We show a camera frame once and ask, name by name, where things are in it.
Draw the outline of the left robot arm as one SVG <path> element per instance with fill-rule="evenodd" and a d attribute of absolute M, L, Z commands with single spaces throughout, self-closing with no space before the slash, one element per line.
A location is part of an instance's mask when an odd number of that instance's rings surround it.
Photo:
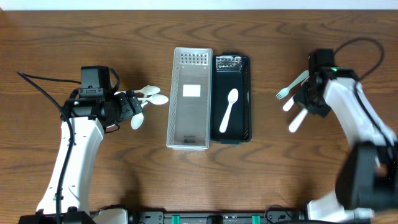
<path fill-rule="evenodd" d="M 36 213 L 19 223 L 138 223 L 136 212 L 110 205 L 90 213 L 89 191 L 98 148 L 106 129 L 132 118 L 141 106 L 134 93 L 81 89 L 65 101 L 62 138 L 49 186 Z"/>

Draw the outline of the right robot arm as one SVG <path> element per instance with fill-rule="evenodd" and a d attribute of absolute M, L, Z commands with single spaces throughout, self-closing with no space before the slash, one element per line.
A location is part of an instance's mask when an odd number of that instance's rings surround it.
<path fill-rule="evenodd" d="M 307 218 L 355 222 L 397 208 L 397 136 L 372 108 L 355 72 L 336 67 L 312 71 L 293 101 L 303 109 L 291 122 L 291 133 L 307 113 L 325 117 L 333 111 L 350 147 L 334 190 L 307 204 Z"/>

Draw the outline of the white fork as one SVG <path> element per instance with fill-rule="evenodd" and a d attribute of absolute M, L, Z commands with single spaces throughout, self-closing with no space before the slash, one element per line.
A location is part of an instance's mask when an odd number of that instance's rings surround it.
<path fill-rule="evenodd" d="M 300 113 L 291 121 L 291 123 L 289 124 L 289 132 L 290 133 L 295 133 L 298 130 L 298 128 L 304 121 L 307 114 L 308 114 L 308 110 L 303 108 L 300 111 Z"/>
<path fill-rule="evenodd" d="M 295 85 L 299 84 L 299 82 L 301 82 L 301 85 L 303 85 L 303 83 L 304 83 L 307 79 L 308 79 L 308 77 L 307 77 L 307 78 L 304 78 L 304 79 L 300 79 L 300 80 L 296 79 L 295 81 L 293 81 L 292 85 L 295 86 Z M 282 109 L 283 109 L 284 111 L 289 111 L 289 110 L 291 109 L 291 107 L 293 107 L 293 105 L 294 105 L 294 96 L 292 96 L 292 97 L 283 105 Z"/>

